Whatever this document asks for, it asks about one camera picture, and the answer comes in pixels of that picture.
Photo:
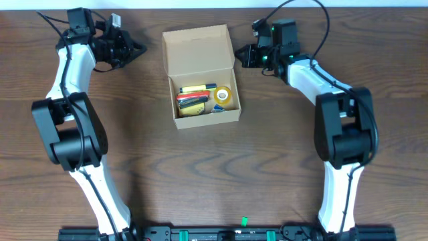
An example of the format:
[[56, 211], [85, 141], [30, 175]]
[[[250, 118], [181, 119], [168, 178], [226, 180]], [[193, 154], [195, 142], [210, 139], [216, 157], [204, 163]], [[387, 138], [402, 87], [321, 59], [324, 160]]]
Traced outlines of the cardboard box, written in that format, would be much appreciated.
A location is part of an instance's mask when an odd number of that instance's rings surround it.
[[[202, 127], [236, 122], [240, 118], [241, 105], [235, 79], [235, 56], [225, 24], [193, 29], [167, 31], [162, 36], [163, 60], [169, 80], [173, 108], [173, 120], [178, 129]], [[212, 113], [217, 104], [215, 91], [210, 91], [205, 111], [197, 116], [179, 116], [177, 96], [180, 88], [202, 84], [226, 86], [231, 100], [222, 106], [225, 111]]]

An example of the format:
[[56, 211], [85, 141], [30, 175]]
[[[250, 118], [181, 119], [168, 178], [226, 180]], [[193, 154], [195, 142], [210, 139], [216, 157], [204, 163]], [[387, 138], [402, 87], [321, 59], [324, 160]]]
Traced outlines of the yellow adhesive tape roll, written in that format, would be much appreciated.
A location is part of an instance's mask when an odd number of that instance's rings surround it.
[[215, 89], [214, 93], [215, 102], [219, 105], [226, 105], [231, 100], [231, 91], [226, 86], [220, 86]]

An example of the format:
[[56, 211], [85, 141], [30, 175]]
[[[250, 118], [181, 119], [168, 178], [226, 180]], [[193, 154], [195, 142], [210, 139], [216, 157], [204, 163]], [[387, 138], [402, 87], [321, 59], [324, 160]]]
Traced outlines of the yellow blue highlighter pen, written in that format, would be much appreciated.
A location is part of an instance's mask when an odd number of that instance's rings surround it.
[[186, 86], [180, 88], [180, 93], [187, 93], [187, 92], [200, 92], [200, 91], [212, 91], [217, 88], [216, 84], [202, 84], [202, 85], [196, 85], [196, 86]]

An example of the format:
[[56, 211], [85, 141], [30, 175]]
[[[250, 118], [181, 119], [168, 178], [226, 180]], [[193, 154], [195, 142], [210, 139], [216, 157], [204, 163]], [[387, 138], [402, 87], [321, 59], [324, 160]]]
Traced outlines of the white blue staples box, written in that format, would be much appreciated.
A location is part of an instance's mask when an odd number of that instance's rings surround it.
[[225, 109], [220, 106], [219, 104], [216, 104], [213, 109], [211, 110], [212, 113], [218, 113], [218, 112], [224, 112]]

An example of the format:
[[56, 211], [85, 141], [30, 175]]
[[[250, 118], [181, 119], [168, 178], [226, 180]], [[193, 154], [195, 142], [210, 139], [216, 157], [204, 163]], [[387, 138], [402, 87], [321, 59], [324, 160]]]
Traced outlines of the red black stapler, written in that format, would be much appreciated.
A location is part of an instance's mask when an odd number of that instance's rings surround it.
[[208, 90], [183, 93], [177, 96], [177, 102], [180, 108], [187, 108], [196, 104], [207, 102], [209, 95], [210, 92]]

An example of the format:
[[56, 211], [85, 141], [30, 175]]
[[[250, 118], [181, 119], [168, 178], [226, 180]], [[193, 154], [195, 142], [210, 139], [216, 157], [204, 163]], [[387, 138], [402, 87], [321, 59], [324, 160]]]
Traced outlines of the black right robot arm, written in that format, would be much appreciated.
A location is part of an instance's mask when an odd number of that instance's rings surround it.
[[318, 220], [325, 234], [342, 240], [355, 226], [358, 180], [379, 145], [371, 93], [338, 81], [301, 53], [293, 19], [259, 19], [252, 30], [257, 42], [235, 51], [242, 66], [281, 79], [315, 106], [314, 145], [325, 170]]

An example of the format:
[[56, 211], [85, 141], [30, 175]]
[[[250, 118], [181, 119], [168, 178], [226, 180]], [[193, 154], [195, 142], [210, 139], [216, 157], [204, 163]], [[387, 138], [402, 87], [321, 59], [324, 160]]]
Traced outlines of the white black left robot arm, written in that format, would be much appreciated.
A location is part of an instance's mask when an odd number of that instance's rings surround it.
[[62, 228], [58, 240], [142, 240], [107, 166], [108, 137], [88, 92], [98, 63], [123, 68], [146, 46], [121, 28], [119, 15], [94, 21], [95, 14], [83, 7], [67, 11], [68, 28], [56, 31], [56, 79], [31, 113], [49, 160], [78, 183], [98, 222], [95, 228]]

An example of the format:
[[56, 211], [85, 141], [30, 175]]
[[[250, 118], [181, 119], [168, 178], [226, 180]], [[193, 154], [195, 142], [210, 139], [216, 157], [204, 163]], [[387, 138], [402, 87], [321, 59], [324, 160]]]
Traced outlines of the yellow sticky note pad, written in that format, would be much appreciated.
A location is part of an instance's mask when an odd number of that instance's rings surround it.
[[190, 104], [184, 104], [179, 107], [179, 116], [187, 117], [187, 116], [197, 116], [203, 114], [205, 111], [205, 103], [204, 102], [193, 102]]

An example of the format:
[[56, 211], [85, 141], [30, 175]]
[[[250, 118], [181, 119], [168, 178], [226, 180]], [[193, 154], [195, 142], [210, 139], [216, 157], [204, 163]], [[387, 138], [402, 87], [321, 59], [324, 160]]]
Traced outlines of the small green clip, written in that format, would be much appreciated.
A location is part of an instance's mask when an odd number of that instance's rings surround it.
[[248, 222], [248, 218], [243, 216], [241, 219], [241, 227], [246, 227]]

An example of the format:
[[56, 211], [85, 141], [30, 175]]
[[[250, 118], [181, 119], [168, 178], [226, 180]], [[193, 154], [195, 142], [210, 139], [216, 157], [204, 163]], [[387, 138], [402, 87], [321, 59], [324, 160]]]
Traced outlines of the black mounting rail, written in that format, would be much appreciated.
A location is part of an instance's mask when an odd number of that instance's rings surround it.
[[395, 229], [381, 226], [356, 226], [339, 234], [325, 233], [310, 226], [280, 228], [170, 228], [152, 226], [143, 231], [124, 230], [118, 235], [101, 234], [96, 228], [61, 229], [58, 241], [396, 241]]

